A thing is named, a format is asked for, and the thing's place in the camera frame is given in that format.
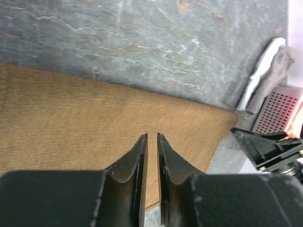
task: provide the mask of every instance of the gray countertop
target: gray countertop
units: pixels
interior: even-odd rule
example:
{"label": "gray countertop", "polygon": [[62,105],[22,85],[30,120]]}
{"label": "gray countertop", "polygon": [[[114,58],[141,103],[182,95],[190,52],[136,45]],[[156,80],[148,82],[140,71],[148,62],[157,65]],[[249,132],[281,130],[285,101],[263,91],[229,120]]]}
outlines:
{"label": "gray countertop", "polygon": [[[287,5],[288,0],[1,0],[0,61],[233,111],[262,50],[272,38],[286,38]],[[238,126],[250,129],[253,119],[239,114]],[[229,134],[208,172],[236,173],[244,161]],[[157,219],[150,213],[146,218]]]}

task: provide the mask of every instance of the white plastic basket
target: white plastic basket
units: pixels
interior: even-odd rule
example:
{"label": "white plastic basket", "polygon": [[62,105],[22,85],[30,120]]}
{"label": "white plastic basket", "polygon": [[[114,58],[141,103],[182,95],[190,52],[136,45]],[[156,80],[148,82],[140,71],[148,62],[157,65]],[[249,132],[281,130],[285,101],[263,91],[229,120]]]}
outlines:
{"label": "white plastic basket", "polygon": [[287,131],[302,101],[302,88],[275,88],[266,98],[252,131],[263,134]]}

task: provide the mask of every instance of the perforated basket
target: perforated basket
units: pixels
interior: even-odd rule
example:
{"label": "perforated basket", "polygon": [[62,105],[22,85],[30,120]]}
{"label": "perforated basket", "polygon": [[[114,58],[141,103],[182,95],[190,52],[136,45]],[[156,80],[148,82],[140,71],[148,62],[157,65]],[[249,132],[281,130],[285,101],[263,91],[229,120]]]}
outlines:
{"label": "perforated basket", "polygon": [[263,134],[287,131],[302,101],[302,88],[275,88],[266,98],[252,131]]}

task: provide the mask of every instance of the gray cloth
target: gray cloth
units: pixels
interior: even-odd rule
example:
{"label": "gray cloth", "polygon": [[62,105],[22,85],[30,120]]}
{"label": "gray cloth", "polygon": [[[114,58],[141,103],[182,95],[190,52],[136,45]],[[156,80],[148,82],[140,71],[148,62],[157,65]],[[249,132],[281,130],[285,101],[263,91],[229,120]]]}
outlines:
{"label": "gray cloth", "polygon": [[263,81],[261,81],[255,94],[251,98],[246,108],[246,113],[256,115],[259,112],[264,99],[287,76],[289,68],[295,63],[296,58],[297,52],[292,47],[287,46],[278,51],[274,56],[267,75]]}

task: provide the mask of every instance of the brown cloth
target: brown cloth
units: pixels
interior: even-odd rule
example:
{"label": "brown cloth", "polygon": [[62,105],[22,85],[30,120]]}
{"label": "brown cloth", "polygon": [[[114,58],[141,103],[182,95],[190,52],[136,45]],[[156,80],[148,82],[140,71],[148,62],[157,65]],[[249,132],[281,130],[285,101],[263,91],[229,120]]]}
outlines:
{"label": "brown cloth", "polygon": [[157,133],[202,171],[237,115],[178,98],[0,64],[0,173],[100,170],[148,133],[146,205],[159,201]]}

